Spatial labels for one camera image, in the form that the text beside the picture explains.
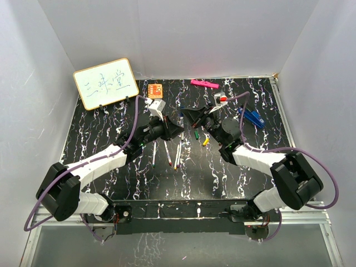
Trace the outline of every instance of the white wall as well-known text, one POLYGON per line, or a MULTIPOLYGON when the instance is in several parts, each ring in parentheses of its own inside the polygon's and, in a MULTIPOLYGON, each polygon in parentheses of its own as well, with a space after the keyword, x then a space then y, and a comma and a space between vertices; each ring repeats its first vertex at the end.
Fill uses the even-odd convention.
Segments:
POLYGON ((0 266, 18 266, 24 222, 58 161, 77 99, 73 66, 37 1, 0 1, 0 266))
MULTIPOLYGON (((355 266, 356 2, 323 0, 296 42, 279 87, 296 144, 334 172, 340 199, 329 210, 345 266, 355 266)), ((322 194, 334 190, 327 177, 322 194)))
POLYGON ((74 68, 127 57, 136 78, 279 72, 317 0, 39 0, 74 68))

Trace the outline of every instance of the pink marker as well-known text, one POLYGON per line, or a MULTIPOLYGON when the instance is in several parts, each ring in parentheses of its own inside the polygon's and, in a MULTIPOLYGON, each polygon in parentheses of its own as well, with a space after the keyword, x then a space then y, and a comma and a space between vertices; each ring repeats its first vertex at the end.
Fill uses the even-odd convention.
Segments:
POLYGON ((197 80, 191 80, 190 84, 191 85, 200 85, 200 86, 205 86, 205 87, 211 87, 211 88, 214 88, 214 89, 218 89, 219 88, 219 85, 217 83, 197 81, 197 80))

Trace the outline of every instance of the whiteboard frame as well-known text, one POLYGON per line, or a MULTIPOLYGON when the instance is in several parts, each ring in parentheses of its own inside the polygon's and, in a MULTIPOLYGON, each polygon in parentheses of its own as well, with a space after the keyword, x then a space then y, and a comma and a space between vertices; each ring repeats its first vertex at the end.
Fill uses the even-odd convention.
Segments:
POLYGON ((135 81, 135 85, 136 85, 136 89, 137 89, 137 93, 136 93, 136 94, 133 94, 133 95, 128 96, 128 97, 130 98, 130 97, 133 97, 133 96, 137 96, 137 95, 140 93, 139 87, 137 86, 136 79, 135 79, 135 77, 134 77, 134 73, 132 72, 132 69, 131 69, 130 62, 128 61, 128 59, 127 59, 126 57, 120 58, 119 60, 113 60, 113 61, 110 61, 110 62, 107 62, 107 63, 103 63, 103 64, 100 64, 100 65, 96 65, 96 66, 93 66, 93 67, 90 67, 90 68, 85 68, 84 70, 75 71, 75 72, 73 73, 74 82, 76 83, 76 86, 77 86, 77 89, 78 89, 80 98, 81 98, 81 100, 82 100, 82 102, 83 102, 83 105, 84 105, 84 108, 85 108, 86 110, 94 110, 94 109, 96 109, 96 108, 99 108, 100 105, 102 105, 102 106, 107 106, 107 105, 110 105, 110 104, 113 104, 113 103, 116 103, 116 102, 125 100, 125 98, 122 98, 122 99, 119 99, 119 100, 116 100, 116 101, 113 101, 113 102, 110 102, 110 103, 100 104, 100 105, 97 106, 97 107, 93 107, 93 108, 91 108, 91 109, 87 109, 87 107, 85 106, 85 102, 83 101, 82 93, 81 93, 81 91, 79 90, 78 83, 77 83, 77 80, 76 80, 76 78, 75 78, 75 74, 76 74, 77 72, 87 71, 87 70, 90 70, 91 68, 100 67, 100 66, 103 66, 103 65, 106 65, 106 64, 110 64, 110 63, 114 63, 114 62, 117 62, 117 61, 120 61, 120 60, 126 60, 126 61, 127 61, 128 67, 130 68, 130 71, 131 71, 131 74, 132 74, 132 76, 133 76, 133 78, 134 78, 133 80, 135 81))

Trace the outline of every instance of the yellow marker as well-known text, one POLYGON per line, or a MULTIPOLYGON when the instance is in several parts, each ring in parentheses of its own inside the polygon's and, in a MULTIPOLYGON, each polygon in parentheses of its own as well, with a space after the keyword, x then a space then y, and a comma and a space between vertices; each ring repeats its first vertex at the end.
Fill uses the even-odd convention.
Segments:
POLYGON ((207 143, 209 143, 209 138, 205 139, 204 143, 202 143, 202 146, 206 146, 207 143))

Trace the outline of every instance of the robotic arm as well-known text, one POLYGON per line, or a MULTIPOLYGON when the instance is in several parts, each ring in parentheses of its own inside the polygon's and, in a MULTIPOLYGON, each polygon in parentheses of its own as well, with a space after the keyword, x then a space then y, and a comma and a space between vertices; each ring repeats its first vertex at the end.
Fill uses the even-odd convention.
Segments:
POLYGON ((257 219, 262 213, 289 206, 301 209, 318 192, 323 183, 300 152, 261 153, 246 148, 240 139, 239 123, 233 118, 220 121, 216 111, 227 105, 224 93, 214 96, 215 106, 182 108, 182 113, 193 128, 204 127, 221 145, 220 155, 226 162, 247 166, 273 177, 276 187, 264 190, 250 199, 239 211, 229 210, 233 215, 257 219))
POLYGON ((73 214, 94 214, 104 221, 109 220, 113 214, 113 207, 110 205, 112 201, 105 195, 85 193, 81 190, 103 174, 123 167, 140 156, 145 144, 159 137, 169 141, 184 131, 183 127, 172 123, 167 116, 162 114, 161 111, 165 106, 163 100, 147 99, 146 102, 150 104, 149 110, 153 117, 147 125, 136 129, 130 143, 120 153, 117 152, 128 140, 127 132, 120 135, 118 140, 107 149, 83 161, 68 166, 57 162, 50 167, 36 193, 37 199, 60 174, 78 164, 90 162, 65 175, 43 198, 42 205, 57 221, 66 220, 73 214))

